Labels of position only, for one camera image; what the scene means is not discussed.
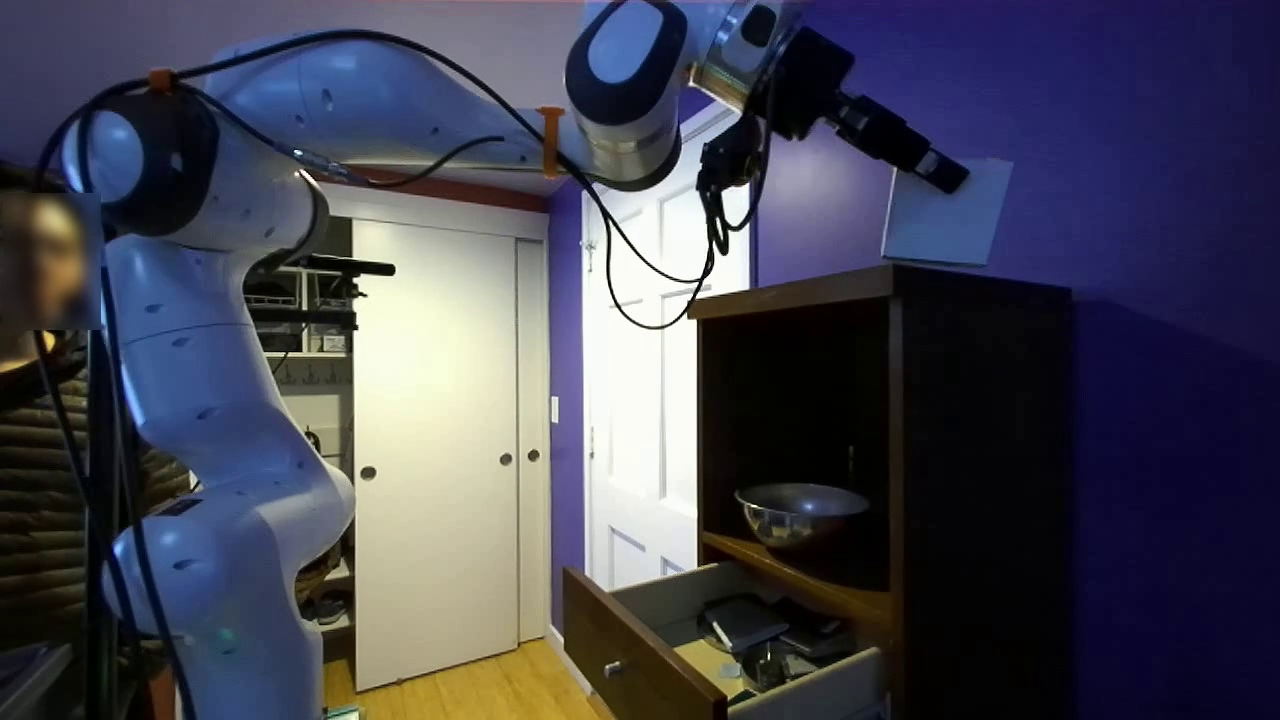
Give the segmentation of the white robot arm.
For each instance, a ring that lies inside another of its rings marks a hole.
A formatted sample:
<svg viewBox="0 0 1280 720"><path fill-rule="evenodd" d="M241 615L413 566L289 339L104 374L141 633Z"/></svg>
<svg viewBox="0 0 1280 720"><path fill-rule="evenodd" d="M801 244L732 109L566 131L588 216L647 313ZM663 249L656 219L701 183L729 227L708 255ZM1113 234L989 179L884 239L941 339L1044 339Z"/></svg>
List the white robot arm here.
<svg viewBox="0 0 1280 720"><path fill-rule="evenodd" d="M572 114L539 121L418 38L335 26L126 80L62 126L96 209L96 322L134 427L196 470L180 511L113 541L141 625L176 644L188 720L323 720L322 628L298 574L351 523L351 480L289 416L245 306L257 264L323 219L322 183L364 162L559 168L646 191L682 161L682 99L745 121L712 174L737 183L771 134L816 123L941 191L967 183L892 109L846 87L853 53L797 0L598 0L566 56Z"/></svg>

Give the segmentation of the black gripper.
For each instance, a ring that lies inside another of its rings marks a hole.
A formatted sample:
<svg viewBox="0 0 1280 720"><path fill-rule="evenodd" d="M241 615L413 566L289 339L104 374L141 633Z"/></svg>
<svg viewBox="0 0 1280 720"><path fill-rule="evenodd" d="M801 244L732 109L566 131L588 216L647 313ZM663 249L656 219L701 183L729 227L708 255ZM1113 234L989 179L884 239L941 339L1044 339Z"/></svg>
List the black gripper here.
<svg viewBox="0 0 1280 720"><path fill-rule="evenodd" d="M836 38L797 26L786 36L768 83L764 121L786 140L803 140L819 121L872 161L892 162L941 191L962 191L967 168L945 156L925 131L872 96L849 96L846 80L855 56Z"/></svg>

